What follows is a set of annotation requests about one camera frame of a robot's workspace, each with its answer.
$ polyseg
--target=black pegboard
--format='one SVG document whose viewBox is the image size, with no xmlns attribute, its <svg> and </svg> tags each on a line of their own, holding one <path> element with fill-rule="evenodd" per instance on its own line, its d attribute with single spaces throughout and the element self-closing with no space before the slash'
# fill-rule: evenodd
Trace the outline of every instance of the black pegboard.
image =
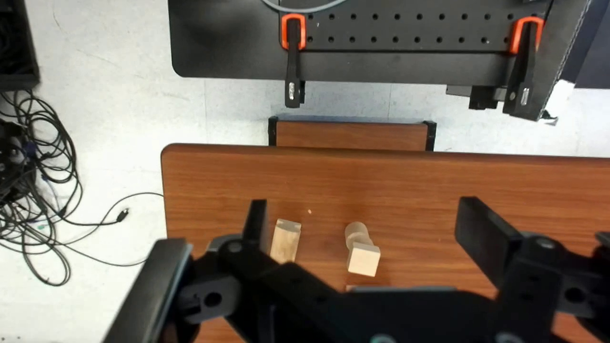
<svg viewBox="0 0 610 343">
<path fill-rule="evenodd" d="M 307 50 L 498 54 L 507 50 L 519 18 L 546 18 L 547 9 L 521 0 L 345 0 L 307 16 Z"/>
</svg>

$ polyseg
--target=table surface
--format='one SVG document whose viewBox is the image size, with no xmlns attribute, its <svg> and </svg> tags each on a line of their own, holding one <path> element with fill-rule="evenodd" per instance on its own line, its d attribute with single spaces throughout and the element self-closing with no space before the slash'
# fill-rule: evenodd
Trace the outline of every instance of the table surface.
<svg viewBox="0 0 610 343">
<path fill-rule="evenodd" d="M 460 197 L 479 197 L 523 232 L 591 254 L 610 228 L 610 161 L 483 155 L 406 155 L 267 148 L 172 146 L 162 155 L 170 237 L 195 256 L 214 237 L 241 233 L 252 199 L 269 201 L 269 222 L 303 224 L 298 264 L 345 287 L 494 287 L 454 241 Z M 347 275 L 344 230 L 364 222 L 382 249 L 376 279 Z M 570 317 L 555 333 L 591 340 Z M 237 342 L 222 321 L 201 338 Z"/>
</svg>

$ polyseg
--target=orange clamp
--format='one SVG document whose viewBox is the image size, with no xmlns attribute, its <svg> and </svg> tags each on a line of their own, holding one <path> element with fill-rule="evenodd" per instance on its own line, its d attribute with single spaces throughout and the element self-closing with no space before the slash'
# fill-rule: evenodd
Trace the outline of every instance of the orange clamp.
<svg viewBox="0 0 610 343">
<path fill-rule="evenodd" d="M 542 43 L 542 33 L 544 33 L 544 28 L 546 28 L 546 22 L 542 18 L 521 18 L 517 24 L 515 24 L 515 31 L 513 31 L 513 41 L 511 41 L 511 47 L 509 47 L 509 54 L 511 56 L 517 56 L 519 54 L 519 47 L 521 47 L 521 37 L 523 37 L 523 30 L 527 26 L 536 26 L 536 49 L 540 47 Z"/>
<path fill-rule="evenodd" d="M 305 50 L 305 45 L 307 45 L 307 22 L 305 22 L 305 16 L 302 14 L 288 14 L 288 16 L 283 16 L 283 22 L 281 22 L 281 45 L 284 50 L 290 49 L 290 43 L 288 43 L 288 24 L 290 22 L 300 22 L 302 26 L 302 43 L 300 43 L 300 50 Z"/>
</svg>

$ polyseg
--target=tangled wires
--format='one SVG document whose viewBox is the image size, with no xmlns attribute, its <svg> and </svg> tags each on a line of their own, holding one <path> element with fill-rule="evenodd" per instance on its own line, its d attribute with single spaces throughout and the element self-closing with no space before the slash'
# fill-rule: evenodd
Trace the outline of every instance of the tangled wires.
<svg viewBox="0 0 610 343">
<path fill-rule="evenodd" d="M 23 256 L 33 275 L 48 287 L 63 287 L 71 281 L 73 270 L 65 251 L 113 268 L 136 268 L 140 264 L 109 264 L 77 251 L 73 245 L 92 237 L 98 230 L 124 222 L 130 212 L 119 212 L 107 222 L 119 205 L 136 197 L 162 197 L 159 193 L 134 193 L 115 203 L 100 224 L 77 224 L 69 218 L 79 211 L 84 186 L 77 171 L 75 144 L 61 125 L 54 108 L 29 92 L 2 94 L 0 117 L 21 129 L 21 140 L 14 142 L 16 161 L 21 174 L 12 178 L 19 195 L 12 201 L 0 199 L 0 247 Z M 69 243 L 59 241 L 58 224 L 90 228 L 90 232 Z M 33 258 L 54 254 L 63 266 L 61 281 L 46 279 Z"/>
</svg>

